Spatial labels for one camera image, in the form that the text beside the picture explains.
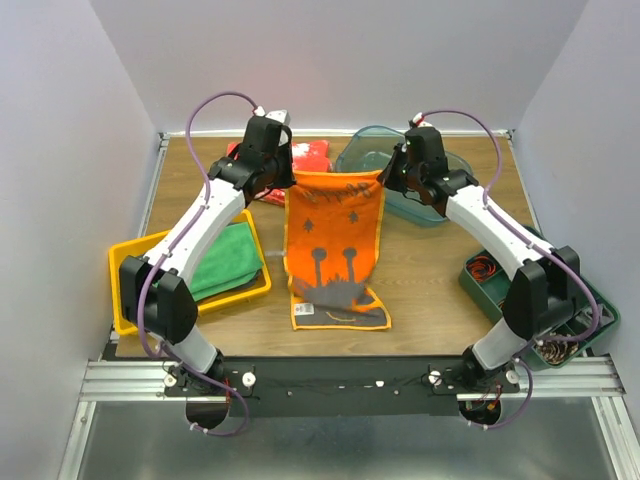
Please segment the gray wall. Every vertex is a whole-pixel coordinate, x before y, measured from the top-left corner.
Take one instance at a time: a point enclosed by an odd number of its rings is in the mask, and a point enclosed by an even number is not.
[[[86,0],[0,6],[0,478],[55,478],[157,136]]]
[[[516,131],[545,235],[619,307],[610,348],[640,425],[640,5],[591,0]]]
[[[158,129],[239,89],[294,128],[404,126],[459,107],[515,127],[585,0],[91,0]],[[243,127],[225,100],[197,129]],[[446,129],[477,127],[437,120]]]

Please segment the wooden tabletop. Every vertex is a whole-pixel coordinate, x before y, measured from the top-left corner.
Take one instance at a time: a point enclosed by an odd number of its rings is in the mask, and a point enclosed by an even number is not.
[[[294,141],[317,139],[295,138]],[[335,160],[349,141],[330,138],[329,156]],[[196,138],[194,144],[206,168],[220,158],[230,138]],[[500,139],[505,165],[492,198],[516,220],[531,224],[513,157]],[[494,173],[495,152],[483,137],[445,138],[447,151],[467,160],[474,176],[485,185]],[[169,142],[149,220],[148,234],[172,228],[202,186],[184,138]],[[282,250],[284,209],[253,202],[249,210],[265,252]],[[380,259],[370,286],[393,319],[386,331],[299,330],[289,319],[289,295],[282,257],[270,256],[273,281],[262,298],[198,319],[204,335],[226,355],[394,355],[459,354],[484,336],[491,324],[458,284],[466,259],[480,244],[452,222],[434,228],[416,226],[385,214]],[[120,338],[117,355],[143,355],[138,337]]]

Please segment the yellow tray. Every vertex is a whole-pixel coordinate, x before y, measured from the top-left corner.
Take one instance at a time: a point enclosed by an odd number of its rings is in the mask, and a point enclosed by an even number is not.
[[[256,232],[256,226],[253,223],[253,217],[249,210],[243,210],[240,215],[233,219],[233,223],[246,222],[251,228],[251,234],[253,240],[256,242],[256,249],[260,260],[262,260],[262,275],[259,275],[256,279],[256,283],[245,291],[232,291],[222,292],[212,297],[203,298],[198,302],[198,314],[204,315],[205,313],[219,310],[223,307],[235,305],[252,298],[265,295],[271,290],[271,277],[269,276],[269,270],[264,260],[264,254],[262,253],[262,247],[258,240],[258,233]],[[148,235],[142,238],[136,238],[135,240],[129,240],[128,242],[118,243],[109,249],[109,274],[111,276],[111,300],[113,302],[113,325],[120,335],[134,335],[138,332],[138,327],[129,322],[122,316],[122,308],[120,305],[120,278],[118,276],[118,269],[120,265],[127,257],[139,256],[146,253],[157,245],[162,240],[169,230],[165,232],[156,233],[154,235]]]

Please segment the green towel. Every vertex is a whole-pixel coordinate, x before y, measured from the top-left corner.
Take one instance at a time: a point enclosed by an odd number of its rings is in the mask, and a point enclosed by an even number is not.
[[[197,302],[250,282],[261,268],[262,260],[249,224],[229,225],[198,265],[189,290]]]

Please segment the red bag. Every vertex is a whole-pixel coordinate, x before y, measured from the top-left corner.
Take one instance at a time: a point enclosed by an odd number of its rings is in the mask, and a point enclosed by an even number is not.
[[[227,155],[236,147],[238,143],[230,143],[227,147]],[[299,172],[330,172],[331,160],[327,158],[329,153],[329,142],[327,140],[316,140],[309,143],[294,143],[292,145],[293,171]],[[274,205],[284,206],[284,190],[275,189],[269,195],[260,200]]]

